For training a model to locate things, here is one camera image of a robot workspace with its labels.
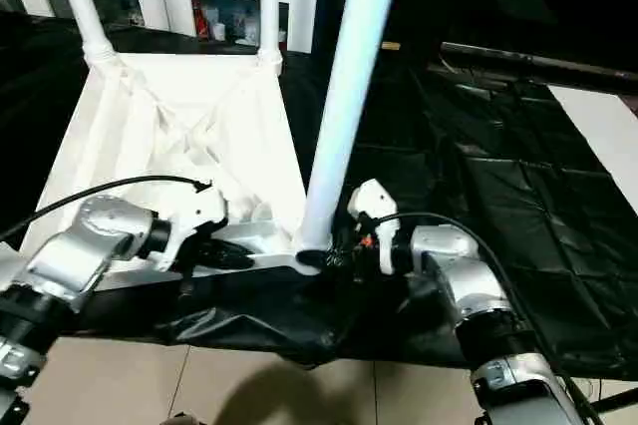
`wrinkled fabric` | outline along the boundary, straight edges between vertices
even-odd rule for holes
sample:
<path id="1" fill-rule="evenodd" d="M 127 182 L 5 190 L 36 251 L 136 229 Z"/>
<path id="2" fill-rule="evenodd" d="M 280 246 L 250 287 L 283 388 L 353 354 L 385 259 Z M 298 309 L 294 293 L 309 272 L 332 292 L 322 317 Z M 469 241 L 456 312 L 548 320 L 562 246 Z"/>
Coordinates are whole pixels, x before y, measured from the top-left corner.
<path id="1" fill-rule="evenodd" d="M 3 184 L 6 226 L 35 206 L 87 71 L 72 22 L 2 15 L 0 31 L 0 141 L 15 171 Z M 121 52 L 220 51 L 172 33 L 108 34 Z M 329 66 L 288 53 L 280 78 L 306 184 Z M 482 235 L 567 371 L 638 379 L 638 219 L 546 88 L 462 81 L 382 54 L 336 230 L 350 225 L 350 192 L 370 178 L 401 212 L 444 213 Z M 75 333 L 269 350 L 309 364 L 464 366 L 434 293 L 422 277 L 355 282 L 348 270 L 279 268 L 199 278 L 189 293 L 176 282 L 100 292 Z"/>

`floor tile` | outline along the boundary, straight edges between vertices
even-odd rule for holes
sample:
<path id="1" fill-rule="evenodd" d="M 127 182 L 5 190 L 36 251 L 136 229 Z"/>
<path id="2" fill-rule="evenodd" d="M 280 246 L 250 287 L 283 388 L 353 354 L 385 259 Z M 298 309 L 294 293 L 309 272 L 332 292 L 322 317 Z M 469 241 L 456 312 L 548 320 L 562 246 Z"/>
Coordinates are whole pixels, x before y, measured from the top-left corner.
<path id="1" fill-rule="evenodd" d="M 376 362 L 379 425 L 472 424 L 482 415 L 466 370 Z"/>
<path id="2" fill-rule="evenodd" d="M 625 392 L 638 387 L 638 382 L 620 382 L 618 380 L 602 381 L 602 397 L 609 397 L 616 393 Z M 604 413 L 600 416 L 606 425 L 634 425 L 638 423 L 638 405 Z"/>
<path id="3" fill-rule="evenodd" d="M 27 391 L 29 425 L 159 425 L 186 347 L 63 338 Z"/>
<path id="4" fill-rule="evenodd" d="M 276 355 L 193 347 L 172 412 L 208 425 L 375 425 L 372 363 L 307 372 Z"/>

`red object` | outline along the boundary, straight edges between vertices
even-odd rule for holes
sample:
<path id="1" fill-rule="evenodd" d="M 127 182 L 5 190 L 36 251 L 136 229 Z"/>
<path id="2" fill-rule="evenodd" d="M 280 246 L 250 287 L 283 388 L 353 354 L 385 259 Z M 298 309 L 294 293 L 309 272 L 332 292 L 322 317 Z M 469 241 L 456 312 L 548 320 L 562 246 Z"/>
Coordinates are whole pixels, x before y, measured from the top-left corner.
<path id="1" fill-rule="evenodd" d="M 210 30 L 208 28 L 208 21 L 201 12 L 201 5 L 199 1 L 192 3 L 192 14 L 195 18 L 195 35 L 199 39 L 210 39 Z"/>

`black fabric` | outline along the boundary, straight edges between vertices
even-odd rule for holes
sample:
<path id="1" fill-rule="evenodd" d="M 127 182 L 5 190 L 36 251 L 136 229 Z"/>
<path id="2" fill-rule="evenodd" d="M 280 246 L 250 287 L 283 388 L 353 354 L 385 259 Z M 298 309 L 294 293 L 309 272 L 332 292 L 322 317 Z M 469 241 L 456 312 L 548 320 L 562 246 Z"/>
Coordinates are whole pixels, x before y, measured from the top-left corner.
<path id="1" fill-rule="evenodd" d="M 0 33 L 0 144 L 13 173 L 3 182 L 6 226 L 35 206 L 87 70 L 72 22 L 2 15 Z M 108 33 L 122 52 L 215 52 L 171 33 Z M 329 66 L 289 53 L 280 79 L 306 182 Z M 569 372 L 638 379 L 637 217 L 546 88 L 462 81 L 383 54 L 343 201 L 370 178 L 400 211 L 445 213 L 480 233 Z M 336 226 L 347 223 L 342 205 Z M 272 350 L 308 363 L 465 366 L 434 292 L 423 278 L 361 283 L 347 271 L 281 268 L 101 292 L 76 333 Z"/>

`white pipe frame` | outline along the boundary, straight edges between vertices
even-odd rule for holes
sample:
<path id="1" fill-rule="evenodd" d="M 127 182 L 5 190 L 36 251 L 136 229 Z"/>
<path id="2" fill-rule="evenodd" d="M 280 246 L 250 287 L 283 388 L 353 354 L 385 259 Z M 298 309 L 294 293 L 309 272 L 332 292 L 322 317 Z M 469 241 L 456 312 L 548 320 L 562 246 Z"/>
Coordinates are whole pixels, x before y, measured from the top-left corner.
<path id="1" fill-rule="evenodd" d="M 69 3 L 82 35 L 82 49 L 87 63 L 94 65 L 115 59 L 116 53 L 104 34 L 93 0 L 69 0 Z"/>
<path id="2" fill-rule="evenodd" d="M 346 0 L 295 247 L 327 249 L 392 0 Z"/>

